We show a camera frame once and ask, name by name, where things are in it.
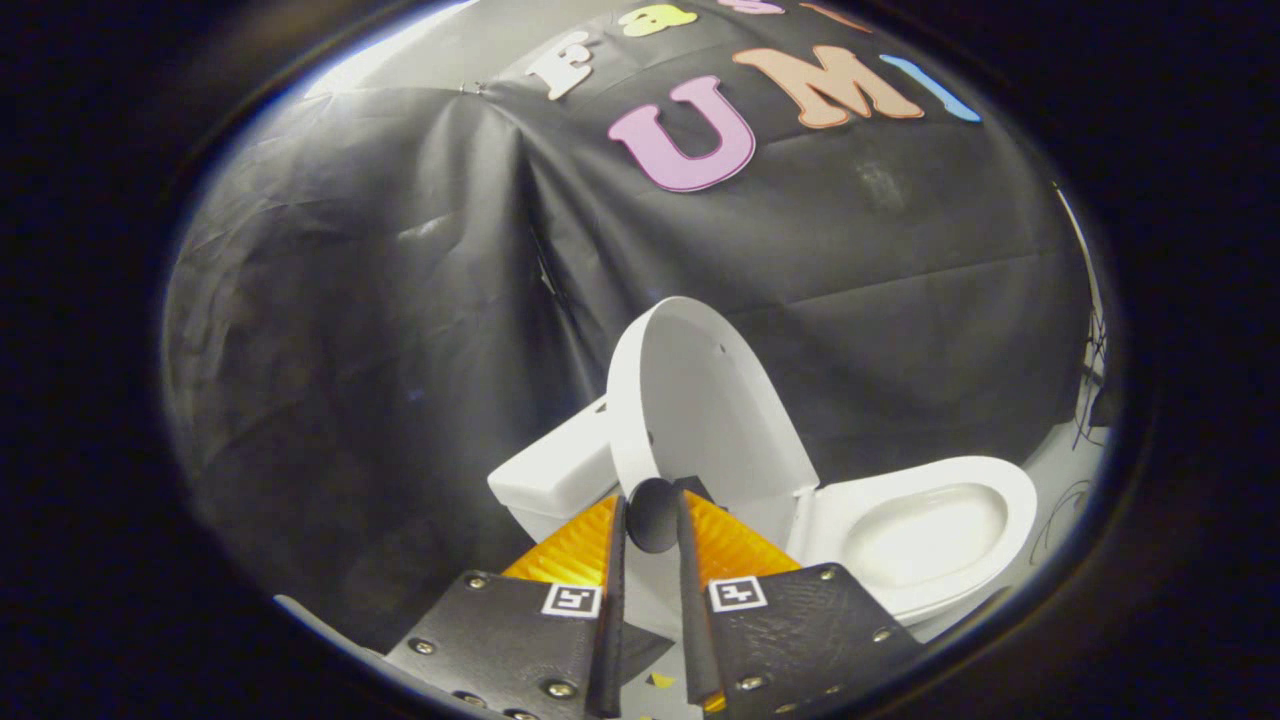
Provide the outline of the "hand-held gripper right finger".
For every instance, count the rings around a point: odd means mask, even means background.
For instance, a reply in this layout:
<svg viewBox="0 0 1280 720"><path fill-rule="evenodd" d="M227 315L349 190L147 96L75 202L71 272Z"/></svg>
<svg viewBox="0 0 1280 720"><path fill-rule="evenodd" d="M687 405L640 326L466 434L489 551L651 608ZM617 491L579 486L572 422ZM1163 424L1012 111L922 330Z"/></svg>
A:
<svg viewBox="0 0 1280 720"><path fill-rule="evenodd" d="M803 566L689 489L677 546L687 698L707 716L826 716L920 656L846 568Z"/></svg>

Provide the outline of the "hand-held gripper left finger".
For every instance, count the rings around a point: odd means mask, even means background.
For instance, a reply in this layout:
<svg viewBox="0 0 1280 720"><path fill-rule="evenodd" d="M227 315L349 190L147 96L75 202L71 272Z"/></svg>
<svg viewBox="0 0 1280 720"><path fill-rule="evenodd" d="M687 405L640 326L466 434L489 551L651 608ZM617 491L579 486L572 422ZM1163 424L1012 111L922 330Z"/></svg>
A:
<svg viewBox="0 0 1280 720"><path fill-rule="evenodd" d="M506 570L465 571L387 661L506 717L620 717L626 509L607 496Z"/></svg>

